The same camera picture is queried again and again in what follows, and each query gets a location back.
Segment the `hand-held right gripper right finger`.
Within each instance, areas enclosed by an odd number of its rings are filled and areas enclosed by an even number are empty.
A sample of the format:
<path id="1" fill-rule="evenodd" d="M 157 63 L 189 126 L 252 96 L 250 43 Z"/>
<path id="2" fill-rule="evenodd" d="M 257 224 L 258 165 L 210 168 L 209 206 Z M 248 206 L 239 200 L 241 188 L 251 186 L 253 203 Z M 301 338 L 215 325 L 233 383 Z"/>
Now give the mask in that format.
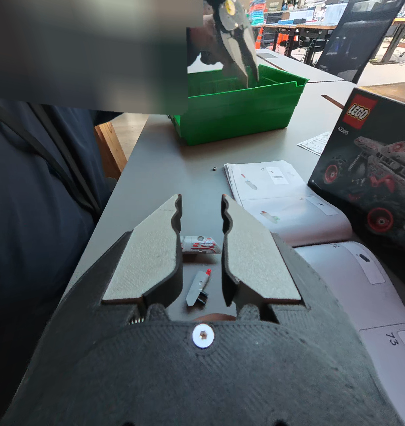
<path id="1" fill-rule="evenodd" d="M 222 195 L 221 216 L 226 305 L 298 305 L 301 295 L 271 232 L 226 194 Z"/>

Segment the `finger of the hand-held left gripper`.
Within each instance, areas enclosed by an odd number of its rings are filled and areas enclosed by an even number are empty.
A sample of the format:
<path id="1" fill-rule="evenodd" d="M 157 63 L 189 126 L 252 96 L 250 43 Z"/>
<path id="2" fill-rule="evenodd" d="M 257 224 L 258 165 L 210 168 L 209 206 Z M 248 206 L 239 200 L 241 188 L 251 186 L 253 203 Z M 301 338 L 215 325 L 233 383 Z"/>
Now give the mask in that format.
<path id="1" fill-rule="evenodd" d="M 239 27 L 237 29 L 237 42 L 241 54 L 242 69 L 248 80 L 248 70 L 256 82 L 259 82 L 258 58 L 255 50 L 253 30 L 249 27 Z"/>
<path id="2" fill-rule="evenodd" d="M 220 45 L 224 48 L 224 70 L 236 76 L 242 86 L 248 88 L 249 28 L 232 31 L 217 30 Z"/>

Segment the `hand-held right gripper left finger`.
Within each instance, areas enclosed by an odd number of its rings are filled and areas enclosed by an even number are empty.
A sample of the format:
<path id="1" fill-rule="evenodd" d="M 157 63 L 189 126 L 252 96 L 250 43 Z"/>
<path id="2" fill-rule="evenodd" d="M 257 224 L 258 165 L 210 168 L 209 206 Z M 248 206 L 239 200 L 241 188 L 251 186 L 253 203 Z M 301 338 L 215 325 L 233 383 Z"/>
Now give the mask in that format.
<path id="1" fill-rule="evenodd" d="M 183 289 L 179 233 L 182 195 L 174 194 L 102 256 L 112 269 L 102 303 L 167 308 Z"/>

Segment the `grey lego piece red pin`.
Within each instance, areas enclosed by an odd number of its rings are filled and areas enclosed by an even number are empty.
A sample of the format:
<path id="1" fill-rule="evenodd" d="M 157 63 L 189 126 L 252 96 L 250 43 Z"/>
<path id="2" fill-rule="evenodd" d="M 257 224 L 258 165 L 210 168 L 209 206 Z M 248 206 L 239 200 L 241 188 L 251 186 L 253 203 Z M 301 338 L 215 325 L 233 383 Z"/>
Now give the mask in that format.
<path id="1" fill-rule="evenodd" d="M 206 304 L 208 294 L 204 291 L 204 288 L 210 278 L 210 274 L 211 269 L 197 272 L 185 299 L 188 307 L 194 306 L 197 302 L 202 305 Z"/>

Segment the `white red printed lego panel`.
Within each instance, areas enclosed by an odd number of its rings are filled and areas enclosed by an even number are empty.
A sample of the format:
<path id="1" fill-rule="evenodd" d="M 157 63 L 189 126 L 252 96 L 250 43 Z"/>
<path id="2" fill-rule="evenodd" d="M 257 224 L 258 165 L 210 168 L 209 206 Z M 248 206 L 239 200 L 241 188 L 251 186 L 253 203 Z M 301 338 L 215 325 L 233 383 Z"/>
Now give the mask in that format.
<path id="1" fill-rule="evenodd" d="M 220 246 L 211 237 L 205 236 L 186 236 L 180 237 L 180 243 L 183 254 L 221 254 Z"/>

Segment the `green plastic bin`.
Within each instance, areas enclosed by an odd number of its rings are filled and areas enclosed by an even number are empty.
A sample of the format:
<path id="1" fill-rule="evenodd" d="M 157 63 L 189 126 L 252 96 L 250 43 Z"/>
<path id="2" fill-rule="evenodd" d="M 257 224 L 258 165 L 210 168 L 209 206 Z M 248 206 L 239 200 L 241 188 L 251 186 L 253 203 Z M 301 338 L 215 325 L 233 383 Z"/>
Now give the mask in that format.
<path id="1" fill-rule="evenodd" d="M 248 88 L 221 70 L 188 74 L 188 110 L 169 115 L 188 146 L 286 128 L 308 79 L 274 67 L 249 72 Z"/>

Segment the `lego instruction booklet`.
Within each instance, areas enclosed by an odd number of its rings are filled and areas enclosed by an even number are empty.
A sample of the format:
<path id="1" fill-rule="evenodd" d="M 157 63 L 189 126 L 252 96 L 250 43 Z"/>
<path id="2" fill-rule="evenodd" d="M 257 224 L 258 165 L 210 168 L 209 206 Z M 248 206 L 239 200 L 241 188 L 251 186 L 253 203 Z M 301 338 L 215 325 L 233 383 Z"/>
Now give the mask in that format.
<path id="1" fill-rule="evenodd" d="M 224 168 L 236 202 L 295 248 L 333 291 L 405 422 L 405 306 L 379 260 L 350 240 L 344 213 L 316 195 L 291 164 Z"/>

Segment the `black lego set box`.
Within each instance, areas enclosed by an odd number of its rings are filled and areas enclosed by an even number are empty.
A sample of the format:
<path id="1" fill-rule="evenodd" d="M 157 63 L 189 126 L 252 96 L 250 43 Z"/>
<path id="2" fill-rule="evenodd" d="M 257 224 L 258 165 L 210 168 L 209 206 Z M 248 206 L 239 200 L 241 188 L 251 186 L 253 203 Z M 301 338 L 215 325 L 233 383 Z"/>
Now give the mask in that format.
<path id="1" fill-rule="evenodd" d="M 308 186 L 373 244 L 405 253 L 405 103 L 354 88 Z"/>

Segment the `person's left hand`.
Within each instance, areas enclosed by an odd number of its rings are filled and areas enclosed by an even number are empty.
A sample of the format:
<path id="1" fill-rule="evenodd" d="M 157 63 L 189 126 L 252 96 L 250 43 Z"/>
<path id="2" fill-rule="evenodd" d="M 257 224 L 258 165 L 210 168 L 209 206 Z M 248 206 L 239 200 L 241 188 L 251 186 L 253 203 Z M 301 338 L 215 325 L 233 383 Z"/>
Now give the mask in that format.
<path id="1" fill-rule="evenodd" d="M 201 54 L 208 55 L 203 61 L 207 65 L 226 63 L 224 51 L 216 38 L 216 25 L 212 14 L 203 16 L 203 24 L 199 27 L 186 28 L 187 66 L 191 66 Z"/>

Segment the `wooden top office desk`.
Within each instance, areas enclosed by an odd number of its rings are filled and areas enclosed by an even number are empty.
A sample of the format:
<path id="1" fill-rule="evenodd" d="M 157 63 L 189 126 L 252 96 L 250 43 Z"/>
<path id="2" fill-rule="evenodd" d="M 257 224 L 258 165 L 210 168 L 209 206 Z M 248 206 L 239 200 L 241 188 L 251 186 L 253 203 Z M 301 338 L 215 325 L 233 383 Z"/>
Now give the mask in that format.
<path id="1" fill-rule="evenodd" d="M 377 51 L 381 48 L 382 41 L 375 50 L 375 53 L 372 55 L 370 62 L 373 65 L 396 63 L 397 61 L 391 59 L 395 49 L 397 47 L 401 47 L 402 49 L 405 48 L 405 42 L 401 42 L 405 34 L 405 18 L 396 18 L 392 23 L 392 27 L 394 26 L 396 26 L 397 29 L 395 30 L 393 38 L 390 41 L 389 46 L 381 60 L 377 61 L 376 55 Z M 271 48 L 273 51 L 275 51 L 278 35 L 284 34 L 288 36 L 290 42 L 290 45 L 285 47 L 285 56 L 290 57 L 296 36 L 298 39 L 308 39 L 309 43 L 312 43 L 312 40 L 328 40 L 336 27 L 337 24 L 323 24 L 314 21 L 299 24 L 262 24 L 260 26 L 254 27 L 255 29 L 260 28 L 259 32 L 257 33 L 257 40 L 255 45 L 256 49 Z"/>

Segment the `black office chair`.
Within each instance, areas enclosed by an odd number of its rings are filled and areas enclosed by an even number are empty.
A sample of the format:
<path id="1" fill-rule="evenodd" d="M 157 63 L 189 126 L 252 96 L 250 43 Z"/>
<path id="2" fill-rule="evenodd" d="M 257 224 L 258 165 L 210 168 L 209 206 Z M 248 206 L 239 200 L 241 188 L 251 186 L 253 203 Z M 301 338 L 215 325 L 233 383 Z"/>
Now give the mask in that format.
<path id="1" fill-rule="evenodd" d="M 345 81 L 358 80 L 401 10 L 404 0 L 350 0 L 316 68 Z"/>

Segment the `white paper sheet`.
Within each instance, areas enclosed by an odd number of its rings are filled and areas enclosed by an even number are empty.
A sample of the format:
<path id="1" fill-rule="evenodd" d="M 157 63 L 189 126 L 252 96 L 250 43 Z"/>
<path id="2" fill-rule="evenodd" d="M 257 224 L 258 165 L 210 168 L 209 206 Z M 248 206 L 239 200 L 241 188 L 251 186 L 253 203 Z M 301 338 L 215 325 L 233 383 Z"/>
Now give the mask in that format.
<path id="1" fill-rule="evenodd" d="M 307 139 L 306 141 L 298 143 L 297 146 L 314 153 L 317 156 L 321 156 L 331 134 L 331 132 L 324 132 L 320 135 Z"/>

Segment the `wooden furniture piece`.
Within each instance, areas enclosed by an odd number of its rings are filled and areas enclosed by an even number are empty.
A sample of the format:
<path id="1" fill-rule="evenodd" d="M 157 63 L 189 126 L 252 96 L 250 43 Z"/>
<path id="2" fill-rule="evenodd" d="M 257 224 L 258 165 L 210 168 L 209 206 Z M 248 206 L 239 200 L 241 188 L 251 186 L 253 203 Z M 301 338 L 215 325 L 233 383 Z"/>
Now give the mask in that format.
<path id="1" fill-rule="evenodd" d="M 94 127 L 94 136 L 99 147 L 106 177 L 118 180 L 127 159 L 111 122 Z"/>

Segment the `person's dark blue clothing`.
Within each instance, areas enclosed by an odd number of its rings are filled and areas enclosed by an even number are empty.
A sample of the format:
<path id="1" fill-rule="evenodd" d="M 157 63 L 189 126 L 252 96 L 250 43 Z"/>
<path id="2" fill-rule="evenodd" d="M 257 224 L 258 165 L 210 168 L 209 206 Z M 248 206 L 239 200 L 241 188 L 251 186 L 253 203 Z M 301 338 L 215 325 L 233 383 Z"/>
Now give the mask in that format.
<path id="1" fill-rule="evenodd" d="M 119 115 L 0 98 L 0 419 L 110 197 L 94 127 Z"/>

